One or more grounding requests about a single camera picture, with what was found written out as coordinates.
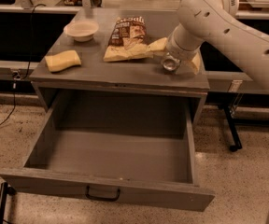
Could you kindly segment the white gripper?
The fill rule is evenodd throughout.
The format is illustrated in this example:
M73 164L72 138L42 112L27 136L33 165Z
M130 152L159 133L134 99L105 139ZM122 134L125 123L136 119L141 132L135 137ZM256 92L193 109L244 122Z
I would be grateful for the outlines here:
M166 50L174 58L188 61L188 67L197 74L201 66L200 54L197 53L204 40L192 35L179 24L168 36L160 38L147 46L147 53L154 56L163 56Z

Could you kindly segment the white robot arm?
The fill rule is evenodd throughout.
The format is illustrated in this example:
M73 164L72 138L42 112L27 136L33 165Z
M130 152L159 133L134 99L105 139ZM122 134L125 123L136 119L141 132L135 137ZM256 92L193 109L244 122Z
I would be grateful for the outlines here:
M238 0L181 0L179 25L167 50L190 61L207 42L269 94L269 35L235 18ZM246 135L249 150L230 157L204 155L198 162L219 185L218 199L203 214L169 224L269 224L269 134Z

